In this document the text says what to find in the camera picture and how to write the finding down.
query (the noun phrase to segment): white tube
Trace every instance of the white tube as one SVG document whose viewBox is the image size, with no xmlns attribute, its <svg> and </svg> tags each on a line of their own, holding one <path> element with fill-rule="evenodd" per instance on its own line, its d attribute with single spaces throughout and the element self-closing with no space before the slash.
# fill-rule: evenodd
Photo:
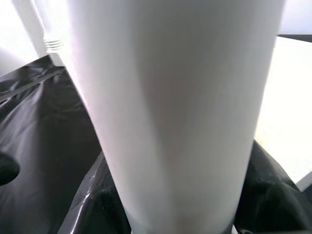
<svg viewBox="0 0 312 234">
<path fill-rule="evenodd" d="M 220 234 L 283 0 L 67 0 L 61 54 L 134 234 Z"/>
</svg>

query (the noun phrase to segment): white plastic pipe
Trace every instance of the white plastic pipe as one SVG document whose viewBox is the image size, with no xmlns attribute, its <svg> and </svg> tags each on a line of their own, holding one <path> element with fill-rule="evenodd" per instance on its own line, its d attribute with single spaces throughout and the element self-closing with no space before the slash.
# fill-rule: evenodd
<svg viewBox="0 0 312 234">
<path fill-rule="evenodd" d="M 133 233 L 224 233 L 284 1 L 64 2 L 61 57 Z"/>
</svg>

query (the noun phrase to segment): white surface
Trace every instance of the white surface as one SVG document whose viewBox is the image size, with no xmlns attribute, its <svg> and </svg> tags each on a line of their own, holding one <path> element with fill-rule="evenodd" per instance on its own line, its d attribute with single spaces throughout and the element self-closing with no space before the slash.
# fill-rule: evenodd
<svg viewBox="0 0 312 234">
<path fill-rule="evenodd" d="M 255 139 L 295 183 L 312 171 L 312 43 L 277 38 Z"/>
<path fill-rule="evenodd" d="M 134 233 L 223 232 L 239 201 L 283 1 L 65 2 L 62 59 Z"/>
<path fill-rule="evenodd" d="M 312 0 L 287 0 L 280 34 L 312 34 Z"/>
<path fill-rule="evenodd" d="M 0 3 L 0 76 L 24 66 L 38 55 L 10 0 Z"/>
</svg>

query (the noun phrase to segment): white cylinder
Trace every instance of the white cylinder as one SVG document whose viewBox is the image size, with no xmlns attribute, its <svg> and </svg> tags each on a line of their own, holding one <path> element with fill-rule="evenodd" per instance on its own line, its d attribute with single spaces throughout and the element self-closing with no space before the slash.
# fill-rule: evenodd
<svg viewBox="0 0 312 234">
<path fill-rule="evenodd" d="M 283 0 L 67 0 L 61 58 L 134 234 L 233 223 Z"/>
</svg>

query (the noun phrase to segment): white pole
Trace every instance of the white pole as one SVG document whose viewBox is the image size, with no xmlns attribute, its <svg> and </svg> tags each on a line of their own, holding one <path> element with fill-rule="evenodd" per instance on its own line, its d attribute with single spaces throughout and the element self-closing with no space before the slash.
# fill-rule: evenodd
<svg viewBox="0 0 312 234">
<path fill-rule="evenodd" d="M 67 0 L 61 53 L 134 234 L 220 234 L 283 0 Z"/>
</svg>

